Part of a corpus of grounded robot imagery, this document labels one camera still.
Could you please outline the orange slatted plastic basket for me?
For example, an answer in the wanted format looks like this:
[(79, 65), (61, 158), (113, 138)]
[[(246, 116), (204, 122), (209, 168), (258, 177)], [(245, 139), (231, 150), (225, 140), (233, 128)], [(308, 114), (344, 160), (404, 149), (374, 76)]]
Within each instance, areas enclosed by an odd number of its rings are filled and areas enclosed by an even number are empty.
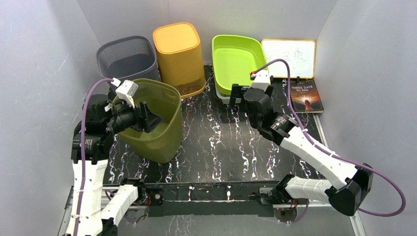
[(206, 87), (201, 41), (188, 22), (165, 25), (154, 30), (153, 42), (161, 81), (181, 95), (195, 96)]

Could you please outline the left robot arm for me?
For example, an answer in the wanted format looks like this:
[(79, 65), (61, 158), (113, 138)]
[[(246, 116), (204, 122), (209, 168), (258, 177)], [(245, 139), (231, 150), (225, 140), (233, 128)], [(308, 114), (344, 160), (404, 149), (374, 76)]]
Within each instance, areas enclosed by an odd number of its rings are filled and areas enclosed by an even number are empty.
[(74, 172), (73, 203), (66, 236), (115, 236), (131, 205), (144, 205), (149, 197), (140, 179), (126, 178), (102, 206), (103, 179), (114, 136), (129, 128), (146, 133), (164, 118), (152, 112), (146, 102), (129, 107), (105, 94), (85, 100), (83, 117), (74, 129), (71, 160)]

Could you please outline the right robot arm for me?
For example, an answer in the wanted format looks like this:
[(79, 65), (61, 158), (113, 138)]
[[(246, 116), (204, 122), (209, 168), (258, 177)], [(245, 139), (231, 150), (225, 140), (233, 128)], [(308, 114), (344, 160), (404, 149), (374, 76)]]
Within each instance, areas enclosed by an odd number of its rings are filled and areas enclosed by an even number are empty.
[(335, 159), (321, 143), (310, 143), (297, 121), (277, 112), (271, 103), (273, 87), (266, 90), (232, 85), (230, 106), (240, 98), (252, 128), (263, 138), (286, 149), (319, 171), (325, 179), (286, 175), (268, 193), (260, 197), (272, 204), (288, 204), (295, 199), (311, 199), (330, 204), (338, 212), (353, 216), (370, 192), (373, 173), (357, 165)]

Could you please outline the olive green slatted basket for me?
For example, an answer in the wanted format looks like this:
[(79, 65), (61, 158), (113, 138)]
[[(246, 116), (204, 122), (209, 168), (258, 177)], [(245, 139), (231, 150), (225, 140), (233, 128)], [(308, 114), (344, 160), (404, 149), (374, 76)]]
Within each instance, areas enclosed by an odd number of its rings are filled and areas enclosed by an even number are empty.
[(138, 132), (128, 128), (118, 136), (143, 158), (158, 163), (171, 161), (182, 142), (181, 95), (174, 87), (151, 79), (133, 80), (139, 87), (133, 97), (139, 106), (145, 101), (163, 123), (152, 132)]

